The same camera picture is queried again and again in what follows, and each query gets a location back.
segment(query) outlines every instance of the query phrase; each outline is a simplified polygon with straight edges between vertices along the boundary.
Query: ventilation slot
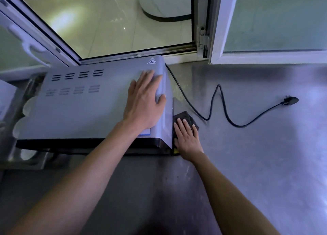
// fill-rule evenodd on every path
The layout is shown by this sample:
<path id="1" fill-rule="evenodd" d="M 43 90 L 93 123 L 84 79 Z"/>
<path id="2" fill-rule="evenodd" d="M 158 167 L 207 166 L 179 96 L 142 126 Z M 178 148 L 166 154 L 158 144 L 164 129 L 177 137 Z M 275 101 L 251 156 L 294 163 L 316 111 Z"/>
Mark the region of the ventilation slot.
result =
<path id="1" fill-rule="evenodd" d="M 56 93 L 56 89 L 47 89 L 45 96 L 53 96 Z"/>
<path id="2" fill-rule="evenodd" d="M 68 95 L 70 91 L 70 88 L 62 88 L 60 89 L 59 95 L 63 96 L 63 95 Z"/>
<path id="3" fill-rule="evenodd" d="M 89 72 L 80 72 L 79 78 L 88 77 L 88 75 L 89 75 Z"/>
<path id="4" fill-rule="evenodd" d="M 93 71 L 93 76 L 97 77 L 97 76 L 102 76 L 103 75 L 103 70 L 94 70 Z"/>
<path id="5" fill-rule="evenodd" d="M 96 92 L 99 92 L 100 90 L 100 85 L 92 85 L 90 86 L 89 88 L 89 93 L 96 93 Z"/>
<path id="6" fill-rule="evenodd" d="M 51 81 L 59 81 L 61 78 L 61 74 L 59 75 L 53 75 Z"/>
<path id="7" fill-rule="evenodd" d="M 84 86 L 75 87 L 73 94 L 83 94 Z"/>
<path id="8" fill-rule="evenodd" d="M 74 75 L 75 75 L 75 72 L 73 72 L 73 73 L 67 73 L 66 76 L 65 76 L 65 80 L 73 79 L 74 78 Z"/>

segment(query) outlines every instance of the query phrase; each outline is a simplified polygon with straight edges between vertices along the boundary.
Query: warning label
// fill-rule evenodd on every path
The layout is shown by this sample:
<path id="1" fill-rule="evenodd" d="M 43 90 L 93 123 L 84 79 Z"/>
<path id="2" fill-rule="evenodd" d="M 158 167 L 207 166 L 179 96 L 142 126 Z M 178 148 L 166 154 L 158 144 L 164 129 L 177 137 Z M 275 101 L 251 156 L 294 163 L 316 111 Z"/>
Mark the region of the warning label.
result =
<path id="1" fill-rule="evenodd" d="M 150 59 L 150 61 L 148 62 L 148 64 L 156 64 L 157 62 L 154 60 L 154 58 Z"/>

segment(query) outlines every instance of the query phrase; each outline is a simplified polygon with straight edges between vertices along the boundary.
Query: black cable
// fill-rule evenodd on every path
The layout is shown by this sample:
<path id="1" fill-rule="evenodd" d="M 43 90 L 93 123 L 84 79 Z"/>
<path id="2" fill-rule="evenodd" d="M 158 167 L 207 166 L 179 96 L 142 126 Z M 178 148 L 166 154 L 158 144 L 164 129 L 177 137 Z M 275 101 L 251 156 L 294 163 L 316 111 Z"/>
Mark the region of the black cable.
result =
<path id="1" fill-rule="evenodd" d="M 272 110 L 273 108 L 279 106 L 279 105 L 293 105 L 295 103 L 297 103 L 299 100 L 298 98 L 296 97 L 287 97 L 284 99 L 284 101 L 282 101 L 281 103 L 271 107 L 270 109 L 267 109 L 266 111 L 262 112 L 261 114 L 259 114 L 256 118 L 254 118 L 252 121 L 250 121 L 249 123 L 245 124 L 245 125 L 236 125 L 234 122 L 231 121 L 231 119 L 229 118 L 228 114 L 227 114 L 227 108 L 226 108 L 226 104 L 225 104 L 225 98 L 224 98 L 224 94 L 223 94 L 223 90 L 220 86 L 220 84 L 217 85 L 216 89 L 215 89 L 215 92 L 214 94 L 212 95 L 212 98 L 211 98 L 211 104 L 210 104 L 210 113 L 209 113 L 209 117 L 208 118 L 205 118 L 203 117 L 194 107 L 193 105 L 190 103 L 190 101 L 188 100 L 188 98 L 186 97 L 182 87 L 180 86 L 179 82 L 177 81 L 176 77 L 174 76 L 173 72 L 171 72 L 171 69 L 169 68 L 169 66 L 167 64 L 165 64 L 167 69 L 169 70 L 170 74 L 172 75 L 172 77 L 174 78 L 176 84 L 178 85 L 178 88 L 181 90 L 185 100 L 187 101 L 187 103 L 191 106 L 191 108 L 194 110 L 194 112 L 199 116 L 201 117 L 202 119 L 204 119 L 205 121 L 208 121 L 210 120 L 211 118 L 211 114 L 212 114 L 212 106 L 213 106 L 213 103 L 214 103 L 214 98 L 215 98 L 215 95 L 217 93 L 217 90 L 218 88 L 220 89 L 220 92 L 221 92 L 221 100 L 223 102 L 223 107 L 224 107 L 224 113 L 225 113 L 225 116 L 226 116 L 226 119 L 227 121 L 232 125 L 232 126 L 235 126 L 235 127 L 239 127 L 239 128 L 242 128 L 242 127 L 246 127 L 248 125 L 250 125 L 251 123 L 253 123 L 254 121 L 256 121 L 257 119 L 259 119 L 261 116 L 263 116 L 265 113 L 267 113 L 268 111 Z"/>

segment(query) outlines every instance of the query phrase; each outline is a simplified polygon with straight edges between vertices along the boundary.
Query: tiled floor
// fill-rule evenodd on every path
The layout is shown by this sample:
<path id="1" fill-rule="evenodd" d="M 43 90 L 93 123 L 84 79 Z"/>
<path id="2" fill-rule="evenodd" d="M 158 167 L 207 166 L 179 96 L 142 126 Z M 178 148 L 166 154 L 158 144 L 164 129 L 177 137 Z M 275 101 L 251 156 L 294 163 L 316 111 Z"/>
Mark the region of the tiled floor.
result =
<path id="1" fill-rule="evenodd" d="M 192 41 L 191 20 L 158 22 L 138 0 L 24 0 L 81 58 Z"/>

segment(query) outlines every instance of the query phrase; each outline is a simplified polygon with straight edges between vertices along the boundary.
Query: metal counter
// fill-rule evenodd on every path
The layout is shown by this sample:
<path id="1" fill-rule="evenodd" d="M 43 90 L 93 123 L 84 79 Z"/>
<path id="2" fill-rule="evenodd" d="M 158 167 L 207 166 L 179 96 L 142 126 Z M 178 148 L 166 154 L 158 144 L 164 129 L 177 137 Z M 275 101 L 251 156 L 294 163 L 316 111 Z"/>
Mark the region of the metal counter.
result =
<path id="1" fill-rule="evenodd" d="M 200 127 L 205 153 L 281 234 L 327 229 L 327 71 L 324 65 L 171 66 L 193 105 L 209 114 L 221 84 L 230 118 L 245 124 L 296 96 L 247 128 L 231 126 L 219 93 L 209 122 L 188 107 L 172 80 L 174 113 L 187 110 Z M 8 171 L 0 184 L 3 230 L 40 199 L 67 170 Z M 219 234 L 201 179 L 181 157 L 127 156 L 81 234 Z"/>

